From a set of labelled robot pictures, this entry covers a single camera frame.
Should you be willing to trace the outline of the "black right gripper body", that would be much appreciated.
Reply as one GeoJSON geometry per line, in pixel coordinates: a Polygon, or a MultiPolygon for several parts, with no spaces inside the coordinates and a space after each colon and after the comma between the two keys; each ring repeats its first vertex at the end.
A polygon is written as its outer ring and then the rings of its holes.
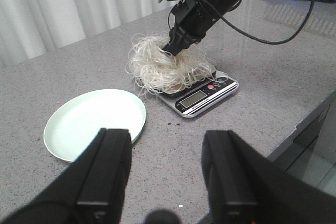
{"type": "Polygon", "coordinates": [[[207,31],[240,0],[180,0],[172,13],[174,26],[181,26],[200,42],[207,31]]]}

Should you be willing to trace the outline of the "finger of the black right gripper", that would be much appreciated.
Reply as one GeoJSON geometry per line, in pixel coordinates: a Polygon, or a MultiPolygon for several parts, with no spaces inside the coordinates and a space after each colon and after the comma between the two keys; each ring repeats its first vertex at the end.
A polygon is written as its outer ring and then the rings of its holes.
{"type": "Polygon", "coordinates": [[[181,26],[174,26],[169,32],[169,42],[162,48],[167,54],[177,56],[183,49],[196,42],[196,37],[181,26]]]}

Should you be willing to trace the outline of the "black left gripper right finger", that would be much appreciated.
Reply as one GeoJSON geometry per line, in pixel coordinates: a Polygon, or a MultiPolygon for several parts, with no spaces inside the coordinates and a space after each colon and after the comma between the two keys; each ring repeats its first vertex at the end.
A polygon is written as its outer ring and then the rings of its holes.
{"type": "Polygon", "coordinates": [[[335,197],[281,170],[233,131],[207,131],[202,170],[213,223],[335,223],[335,197]]]}

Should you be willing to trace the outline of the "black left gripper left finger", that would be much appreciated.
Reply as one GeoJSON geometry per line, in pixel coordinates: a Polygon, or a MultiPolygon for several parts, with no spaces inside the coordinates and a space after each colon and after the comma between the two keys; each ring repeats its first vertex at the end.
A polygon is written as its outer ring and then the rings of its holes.
{"type": "Polygon", "coordinates": [[[125,129],[100,129],[84,152],[3,223],[119,223],[132,163],[125,129]]]}

